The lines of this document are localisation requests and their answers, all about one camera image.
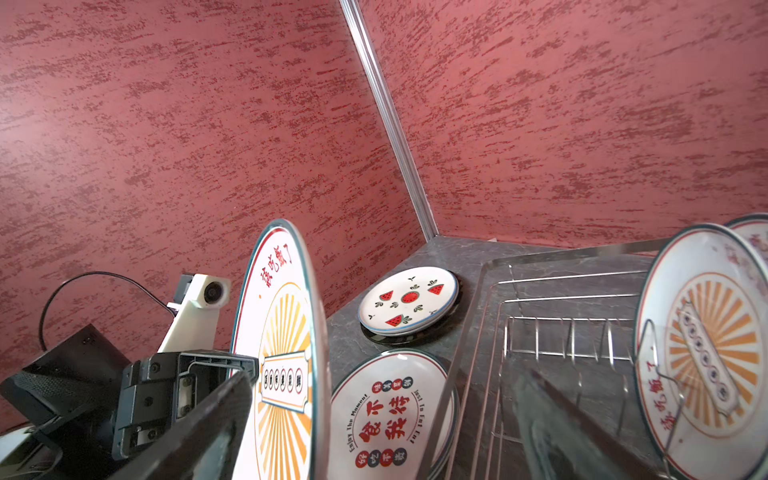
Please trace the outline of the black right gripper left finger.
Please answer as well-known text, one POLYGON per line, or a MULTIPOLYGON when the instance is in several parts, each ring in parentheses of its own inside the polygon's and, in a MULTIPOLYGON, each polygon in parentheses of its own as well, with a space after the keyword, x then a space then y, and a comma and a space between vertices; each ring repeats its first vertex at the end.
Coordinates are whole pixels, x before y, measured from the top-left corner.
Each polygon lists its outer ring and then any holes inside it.
POLYGON ((249 377, 237 372, 113 479, 231 479, 252 405, 249 377))

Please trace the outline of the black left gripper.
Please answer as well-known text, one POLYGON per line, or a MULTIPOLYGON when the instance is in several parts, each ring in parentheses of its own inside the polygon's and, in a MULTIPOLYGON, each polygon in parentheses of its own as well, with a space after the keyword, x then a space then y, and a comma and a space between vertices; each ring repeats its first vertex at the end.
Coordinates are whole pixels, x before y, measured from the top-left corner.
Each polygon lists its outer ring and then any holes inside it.
POLYGON ((157 353, 129 365, 121 378, 112 457, 137 456, 234 373, 253 383, 258 369, 255 357, 213 350, 157 353))

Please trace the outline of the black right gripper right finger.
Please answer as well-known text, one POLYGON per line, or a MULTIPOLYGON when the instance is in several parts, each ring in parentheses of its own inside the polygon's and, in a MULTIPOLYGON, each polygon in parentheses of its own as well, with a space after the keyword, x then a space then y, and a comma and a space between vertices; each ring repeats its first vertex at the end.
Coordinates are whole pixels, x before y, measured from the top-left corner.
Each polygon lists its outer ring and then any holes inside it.
POLYGON ((658 479, 660 458, 626 367, 506 358, 511 435, 533 479, 658 479))

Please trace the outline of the brown lettered rim plate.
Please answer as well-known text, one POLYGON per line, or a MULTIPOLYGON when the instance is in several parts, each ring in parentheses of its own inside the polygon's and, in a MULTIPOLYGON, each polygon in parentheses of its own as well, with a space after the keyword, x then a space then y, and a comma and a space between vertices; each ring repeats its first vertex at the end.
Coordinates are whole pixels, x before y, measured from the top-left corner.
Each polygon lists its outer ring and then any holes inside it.
POLYGON ((326 478, 332 387, 326 315, 305 241, 285 219, 272 221, 252 252, 231 350, 258 361, 234 478, 326 478))

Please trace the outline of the green rim fruit plate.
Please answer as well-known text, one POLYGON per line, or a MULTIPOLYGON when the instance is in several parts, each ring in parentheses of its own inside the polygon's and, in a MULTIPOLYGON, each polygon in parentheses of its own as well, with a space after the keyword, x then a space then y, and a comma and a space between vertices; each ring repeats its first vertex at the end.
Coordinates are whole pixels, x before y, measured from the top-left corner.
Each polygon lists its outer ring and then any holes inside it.
POLYGON ((448 372, 415 349, 360 364, 331 398, 329 479, 415 479, 448 372))

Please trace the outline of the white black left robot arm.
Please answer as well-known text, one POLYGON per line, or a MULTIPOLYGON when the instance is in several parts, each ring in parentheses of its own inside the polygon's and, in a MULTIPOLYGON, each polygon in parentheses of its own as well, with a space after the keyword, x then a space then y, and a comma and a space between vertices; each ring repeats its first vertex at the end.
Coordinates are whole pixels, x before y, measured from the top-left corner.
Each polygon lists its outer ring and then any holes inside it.
POLYGON ((88 325, 4 380, 32 424, 4 479, 230 479, 256 358, 156 353, 130 362, 88 325))

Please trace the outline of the orange sunburst plate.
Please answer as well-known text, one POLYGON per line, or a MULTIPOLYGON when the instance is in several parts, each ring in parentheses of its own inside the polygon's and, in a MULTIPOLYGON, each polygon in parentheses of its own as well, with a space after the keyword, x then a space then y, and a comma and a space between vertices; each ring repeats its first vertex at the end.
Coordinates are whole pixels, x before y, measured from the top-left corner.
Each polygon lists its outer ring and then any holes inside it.
POLYGON ((763 258, 768 259, 768 213, 757 212, 731 220, 725 226, 743 237, 763 258))
POLYGON ((659 251, 639 297, 636 396, 665 472, 767 476, 767 265, 718 224, 659 251))

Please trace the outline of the aluminium left corner post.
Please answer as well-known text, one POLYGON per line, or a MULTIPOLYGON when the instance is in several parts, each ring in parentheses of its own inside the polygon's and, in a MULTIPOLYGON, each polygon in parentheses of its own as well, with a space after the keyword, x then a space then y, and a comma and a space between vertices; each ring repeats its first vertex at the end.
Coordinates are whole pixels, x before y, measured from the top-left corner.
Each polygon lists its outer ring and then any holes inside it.
POLYGON ((383 70, 377 59, 373 42, 364 21, 363 13, 359 3, 355 0, 340 0, 339 4, 373 94, 398 168, 403 177, 422 234, 425 240, 429 242, 439 235, 437 222, 429 204, 426 190, 419 176, 414 156, 408 144, 383 70))

